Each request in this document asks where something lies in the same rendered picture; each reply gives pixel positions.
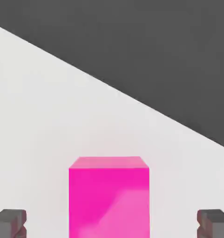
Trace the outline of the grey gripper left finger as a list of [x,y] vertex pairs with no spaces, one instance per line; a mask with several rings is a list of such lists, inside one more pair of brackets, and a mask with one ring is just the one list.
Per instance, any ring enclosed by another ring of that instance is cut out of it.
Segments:
[[0,238],[27,238],[26,221],[26,210],[3,209],[0,212]]

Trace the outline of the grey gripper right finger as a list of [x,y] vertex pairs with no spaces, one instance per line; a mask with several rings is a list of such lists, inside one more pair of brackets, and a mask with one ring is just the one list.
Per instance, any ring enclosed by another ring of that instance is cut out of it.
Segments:
[[220,209],[197,211],[197,238],[224,238],[224,212]]

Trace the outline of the small pink cube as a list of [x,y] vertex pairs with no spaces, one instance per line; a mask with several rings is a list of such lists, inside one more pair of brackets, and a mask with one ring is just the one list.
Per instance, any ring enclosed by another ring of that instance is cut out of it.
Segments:
[[149,167],[138,156],[69,168],[69,238],[150,238]]

